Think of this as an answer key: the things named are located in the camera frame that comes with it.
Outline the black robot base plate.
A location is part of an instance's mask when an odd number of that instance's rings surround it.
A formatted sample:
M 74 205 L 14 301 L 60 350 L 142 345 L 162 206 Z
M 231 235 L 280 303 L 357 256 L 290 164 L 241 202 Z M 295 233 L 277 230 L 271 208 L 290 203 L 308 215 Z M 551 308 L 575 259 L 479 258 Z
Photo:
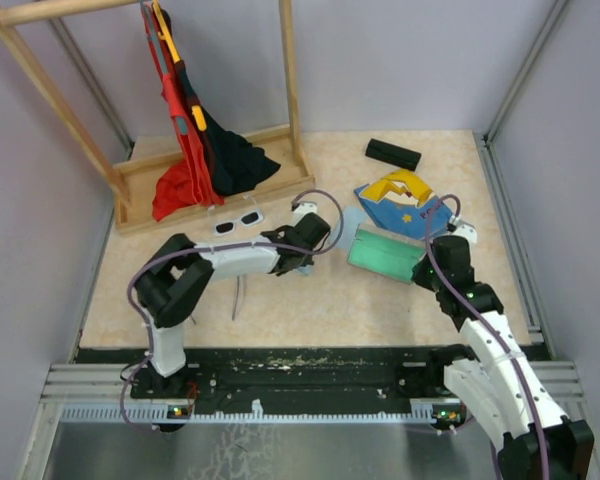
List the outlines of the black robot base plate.
M 259 402 L 269 415 L 413 414 L 462 423 L 467 408 L 442 385 L 428 347 L 188 349 L 169 378 L 142 368 L 134 399 L 181 400 L 197 414 L 247 413 Z

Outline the grey blue sunglasses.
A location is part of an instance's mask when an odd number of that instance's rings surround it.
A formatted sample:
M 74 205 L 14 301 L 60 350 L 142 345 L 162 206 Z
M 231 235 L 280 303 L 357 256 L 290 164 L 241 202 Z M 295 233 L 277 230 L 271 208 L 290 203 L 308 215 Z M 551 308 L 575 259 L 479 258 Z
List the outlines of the grey blue sunglasses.
M 236 278 L 234 299 L 231 310 L 231 320 L 235 321 L 238 318 L 242 305 L 244 304 L 247 292 L 247 277 L 240 275 Z

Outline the grey glasses case green lining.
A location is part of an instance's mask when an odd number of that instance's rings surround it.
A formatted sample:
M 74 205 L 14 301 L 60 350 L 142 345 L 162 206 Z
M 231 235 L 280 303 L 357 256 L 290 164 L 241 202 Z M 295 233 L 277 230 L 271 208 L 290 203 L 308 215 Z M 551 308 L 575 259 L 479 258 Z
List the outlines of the grey glasses case green lining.
M 412 282 L 413 268 L 424 255 L 425 245 L 421 240 L 360 224 L 354 234 L 347 262 L 365 271 L 409 284 Z

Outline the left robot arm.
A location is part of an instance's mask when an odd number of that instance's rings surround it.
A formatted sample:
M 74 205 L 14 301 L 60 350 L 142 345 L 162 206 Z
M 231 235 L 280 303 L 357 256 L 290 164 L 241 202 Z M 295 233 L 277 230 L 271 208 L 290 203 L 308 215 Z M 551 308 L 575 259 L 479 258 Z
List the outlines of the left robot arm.
M 293 225 L 238 243 L 196 244 L 184 234 L 170 237 L 127 287 L 129 303 L 147 328 L 154 387 L 169 397 L 186 389 L 184 321 L 209 283 L 259 273 L 280 276 L 311 265 L 329 233 L 329 224 L 309 212 Z

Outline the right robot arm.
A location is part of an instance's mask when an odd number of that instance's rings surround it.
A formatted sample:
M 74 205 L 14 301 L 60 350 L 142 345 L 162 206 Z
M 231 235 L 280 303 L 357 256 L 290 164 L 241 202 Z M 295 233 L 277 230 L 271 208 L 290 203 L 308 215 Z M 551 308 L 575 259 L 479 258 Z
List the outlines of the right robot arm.
M 467 239 L 425 242 L 414 284 L 434 293 L 463 344 L 436 351 L 428 387 L 454 394 L 488 436 L 502 479 L 584 479 L 595 437 L 551 396 L 517 343 L 495 290 L 475 278 Z

